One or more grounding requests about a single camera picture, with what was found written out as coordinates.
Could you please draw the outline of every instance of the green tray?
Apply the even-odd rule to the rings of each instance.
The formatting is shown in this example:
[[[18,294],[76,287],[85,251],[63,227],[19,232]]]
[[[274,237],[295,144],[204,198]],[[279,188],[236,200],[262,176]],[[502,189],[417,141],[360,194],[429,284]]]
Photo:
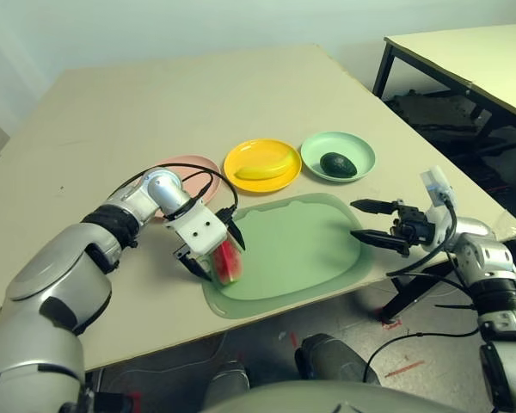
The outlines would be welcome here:
[[[223,286],[203,283],[211,309],[243,318],[324,295],[363,279],[369,247],[350,235],[360,229],[349,208],[330,194],[307,194],[246,208],[236,216],[247,250],[243,274]]]

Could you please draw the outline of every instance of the cable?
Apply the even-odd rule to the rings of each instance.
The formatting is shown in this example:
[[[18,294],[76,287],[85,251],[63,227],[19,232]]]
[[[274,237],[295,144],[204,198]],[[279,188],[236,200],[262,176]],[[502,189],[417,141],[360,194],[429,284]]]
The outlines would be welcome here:
[[[226,337],[227,337],[227,333],[224,333],[222,335],[222,340],[220,341],[220,343],[219,343],[218,347],[216,348],[216,350],[214,350],[214,353],[212,353],[212,355],[210,357],[208,357],[208,358],[206,358],[204,360],[194,361],[192,363],[182,364],[182,365],[176,366],[176,367],[169,367],[169,368],[166,368],[164,370],[145,370],[145,369],[141,369],[141,368],[134,368],[132,370],[126,370],[126,371],[122,372],[121,374],[119,374],[118,376],[116,376],[114,379],[111,380],[111,383],[109,383],[109,385],[107,386],[107,391],[110,391],[113,388],[113,384],[115,382],[117,382],[122,376],[124,376],[126,374],[130,374],[130,373],[163,374],[163,373],[174,372],[176,370],[182,370],[183,368],[186,368],[186,367],[192,367],[192,366],[198,366],[198,365],[201,365],[201,364],[205,364],[205,363],[211,361],[212,359],[214,359],[218,355],[218,353],[220,352],[220,350],[224,346],[225,338]]]
[[[182,182],[189,181],[191,178],[193,178],[193,177],[195,177],[195,176],[197,176],[197,175],[200,175],[200,174],[208,174],[208,175],[211,177],[211,179],[212,179],[212,174],[211,174],[211,173],[206,172],[206,171],[204,171],[204,170],[200,170],[199,172],[195,172],[194,174],[191,174],[190,176],[186,176],[186,177],[185,177],[185,178],[183,178],[181,181],[182,181]]]
[[[394,276],[399,275],[403,273],[407,273],[409,271],[413,271],[415,268],[420,267],[421,265],[427,263],[430,261],[436,254],[438,254],[441,250],[445,248],[447,245],[447,242],[453,238],[455,235],[455,230],[457,229],[457,215],[455,214],[455,208],[453,207],[453,204],[450,200],[444,200],[445,206],[449,210],[449,214],[451,215],[451,227],[449,228],[449,231],[445,234],[445,239],[439,243],[436,248],[434,248],[432,251],[430,251],[427,255],[423,256],[419,261],[414,262],[411,265],[408,265],[405,268],[398,269],[397,271],[392,271],[388,273],[387,275]]]
[[[445,251],[445,254],[447,255],[447,259],[449,260],[449,262],[451,263],[451,266],[453,267],[453,272],[455,273],[455,275],[457,276],[459,282],[461,283],[461,285],[464,287],[464,289],[466,289],[466,291],[468,292],[468,295],[470,295],[470,289],[466,286],[466,283],[464,282],[464,277],[463,277],[463,273],[461,273],[461,270],[458,269],[457,267],[457,264],[455,263],[455,261],[453,260],[453,257],[449,254],[449,251]]]
[[[399,337],[396,337],[396,338],[392,338],[391,340],[389,340],[388,342],[385,342],[382,346],[377,348],[374,351],[374,353],[371,355],[371,357],[369,357],[369,360],[368,360],[367,364],[365,365],[365,371],[363,372],[363,379],[362,379],[362,381],[363,381],[363,383],[367,382],[367,374],[369,373],[369,369],[371,368],[372,359],[374,359],[378,353],[380,353],[382,350],[384,350],[385,348],[390,346],[393,342],[399,342],[400,340],[403,340],[405,338],[411,338],[411,337],[432,337],[432,336],[435,336],[435,337],[454,337],[454,338],[470,337],[470,336],[475,335],[475,333],[477,333],[478,331],[479,331],[479,329],[475,328],[470,333],[464,333],[464,334],[421,333],[421,332],[418,332],[418,333],[414,333],[414,334],[407,334],[406,336],[399,336]]]
[[[405,273],[405,274],[389,275],[389,277],[390,278],[393,278],[393,277],[403,277],[405,275],[411,275],[411,276],[417,277],[417,278],[430,278],[432,280],[437,280],[437,281],[440,281],[440,282],[444,282],[445,284],[449,284],[450,286],[454,286],[455,288],[457,288],[458,290],[462,291],[463,293],[465,293],[467,296],[470,297],[470,293],[463,286],[461,286],[460,284],[458,284],[455,281],[447,280],[445,277],[441,277],[439,275],[426,274],[426,273]]]
[[[235,212],[235,210],[239,206],[239,196],[237,195],[237,190],[235,189],[233,184],[229,181],[229,179],[227,179],[225,176],[223,176],[222,174],[220,174],[216,170],[211,170],[210,168],[207,168],[206,166],[195,165],[195,164],[192,164],[192,163],[161,163],[159,165],[155,165],[154,168],[168,168],[168,167],[172,167],[172,166],[179,166],[179,167],[185,167],[185,168],[195,168],[196,170],[202,170],[204,172],[207,172],[209,174],[217,176],[218,178],[220,178],[222,181],[225,182],[225,184],[230,188],[231,193],[233,194],[233,205],[230,207],[230,210],[232,212]],[[131,183],[131,182],[135,181],[136,179],[138,179],[139,177],[141,177],[145,172],[147,172],[147,170],[142,170],[142,171],[138,172],[136,175],[134,175],[131,178],[127,179],[126,181],[122,182],[113,191],[113,194],[115,192],[117,192],[119,189],[124,188],[129,183]]]

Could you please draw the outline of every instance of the table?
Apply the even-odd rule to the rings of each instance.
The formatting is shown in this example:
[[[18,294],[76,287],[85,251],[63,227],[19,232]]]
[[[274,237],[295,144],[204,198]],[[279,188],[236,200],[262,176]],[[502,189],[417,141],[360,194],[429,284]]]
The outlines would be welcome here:
[[[516,24],[404,34],[384,38],[386,47],[373,94],[382,97],[394,58],[426,73],[492,116],[479,132],[516,126]],[[497,148],[504,151],[516,143]]]
[[[0,157],[0,304],[9,280],[42,245],[135,172],[188,153],[221,164],[230,148],[247,139],[277,138],[298,147],[306,137],[328,130],[355,133],[369,142],[377,154],[370,175],[340,185],[304,170],[279,192],[241,192],[241,207],[326,192],[345,202],[403,198],[426,208],[430,200],[419,174],[438,164],[460,195],[461,215],[488,223],[500,239],[516,237],[516,219],[509,212],[317,46],[80,69],[60,77]],[[412,158],[404,155],[409,148]],[[217,210],[230,202],[230,192],[221,188],[209,205]],[[391,224],[389,216],[356,215],[365,228],[387,230]],[[87,369],[295,306],[238,320],[215,315],[201,280],[171,255],[180,244],[174,233],[154,224],[142,231],[137,249],[125,250],[120,268],[109,275],[109,307],[81,335]],[[360,283],[307,302],[382,280],[387,270],[423,254],[415,249],[403,260],[375,250],[372,270]]]

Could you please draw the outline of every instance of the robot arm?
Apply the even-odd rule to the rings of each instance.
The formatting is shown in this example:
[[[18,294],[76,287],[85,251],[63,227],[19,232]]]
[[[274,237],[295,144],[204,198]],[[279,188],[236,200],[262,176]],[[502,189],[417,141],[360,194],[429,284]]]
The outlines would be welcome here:
[[[186,243],[176,257],[205,274],[189,256],[216,249],[227,236],[224,221],[184,192],[173,172],[147,171],[59,233],[9,284],[0,310],[0,412],[88,410],[77,336],[108,305],[105,274],[158,209]]]
[[[499,410],[516,411],[516,267],[512,255],[489,227],[476,219],[457,218],[455,230],[450,233],[452,217],[445,205],[456,208],[452,188],[439,167],[422,174],[422,180],[433,202],[426,213],[400,200],[357,200],[351,205],[362,211],[397,211],[398,219],[390,234],[374,230],[352,234],[362,242],[396,250],[404,256],[409,255],[412,245],[421,245],[426,251],[443,248],[455,255],[486,342],[480,347],[480,359],[489,396]]]

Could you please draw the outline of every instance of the toy avocado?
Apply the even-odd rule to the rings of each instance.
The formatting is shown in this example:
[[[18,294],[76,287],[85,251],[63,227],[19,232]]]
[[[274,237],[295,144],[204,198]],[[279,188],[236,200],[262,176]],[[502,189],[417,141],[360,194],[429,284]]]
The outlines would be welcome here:
[[[351,178],[358,173],[355,165],[344,155],[336,152],[326,153],[319,160],[323,171],[334,178]]]

